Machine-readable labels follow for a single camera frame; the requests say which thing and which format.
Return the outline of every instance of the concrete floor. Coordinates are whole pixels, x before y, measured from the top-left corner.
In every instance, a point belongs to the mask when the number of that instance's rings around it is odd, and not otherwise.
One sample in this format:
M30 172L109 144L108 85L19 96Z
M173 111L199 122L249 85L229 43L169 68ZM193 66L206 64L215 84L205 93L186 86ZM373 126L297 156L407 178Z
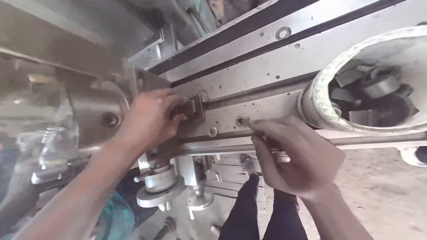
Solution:
M402 161L395 148L346 151L346 161L335 180L344 199L357 218L376 240L427 239L427 168ZM272 212L272 189L265 188L266 200L258 204L258 225L262 237ZM170 215L177 230L166 240L216 240L212 224L222 225L233 207L234 199L215 196L214 203L190 220L185 190L173 202L170 212L157 211L130 239L151 240ZM310 240L319 239L314 222L300 202L300 218Z

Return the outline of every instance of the left hand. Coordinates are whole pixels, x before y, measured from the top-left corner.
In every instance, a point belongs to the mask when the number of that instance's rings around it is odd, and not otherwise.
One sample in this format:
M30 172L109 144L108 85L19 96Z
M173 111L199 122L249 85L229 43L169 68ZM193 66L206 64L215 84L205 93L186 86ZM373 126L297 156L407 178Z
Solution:
M187 117L178 114L170 119L170 111L186 102L186 98L173 94L171 89L157 89L140 94L132 103L122 126L113 137L114 140L142 155L176 135L178 125Z

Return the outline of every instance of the hand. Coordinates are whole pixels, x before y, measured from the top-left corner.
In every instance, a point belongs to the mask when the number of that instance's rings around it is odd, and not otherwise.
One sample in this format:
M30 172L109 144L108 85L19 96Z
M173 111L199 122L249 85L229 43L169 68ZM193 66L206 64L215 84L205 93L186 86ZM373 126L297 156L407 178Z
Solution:
M178 125L187 117L178 114L170 119L170 111L187 102L186 98L174 95L171 89L157 89L142 93L132 103L114 140L119 139L139 155L173 138Z
M332 184L344 161L344 152L318 135L296 117L281 123L261 120L249 124L255 135L258 160L267 185L301 198L314 197ZM277 141L290 157L290 162L276 162L263 138Z

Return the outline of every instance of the black pants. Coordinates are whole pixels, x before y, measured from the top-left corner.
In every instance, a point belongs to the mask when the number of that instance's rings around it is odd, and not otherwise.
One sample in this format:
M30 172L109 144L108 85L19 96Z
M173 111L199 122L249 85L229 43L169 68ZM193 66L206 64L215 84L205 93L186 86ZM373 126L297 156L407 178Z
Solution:
M259 240L257 191L260 178L252 174L240 189L236 203L221 229L219 240ZM296 196L274 189L273 214L265 240L307 240L298 215Z

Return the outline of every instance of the person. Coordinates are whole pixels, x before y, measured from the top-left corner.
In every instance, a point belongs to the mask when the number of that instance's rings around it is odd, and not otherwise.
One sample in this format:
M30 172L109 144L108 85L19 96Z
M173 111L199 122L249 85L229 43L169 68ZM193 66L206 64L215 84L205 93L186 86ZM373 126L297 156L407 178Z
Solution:
M174 137L181 121L170 112L186 99L170 89L141 94L121 128L106 142L86 168L63 188L16 235L15 240L88 239L113 190L146 151ZM274 211L265 239L307 239L296 211L299 196L310 211L322 239L372 239L332 183L344 154L296 118L281 123L257 121L250 125L265 183L275 189ZM276 163L260 136L280 143L289 163ZM238 193L223 225L220 240L259 239L256 189L252 174Z

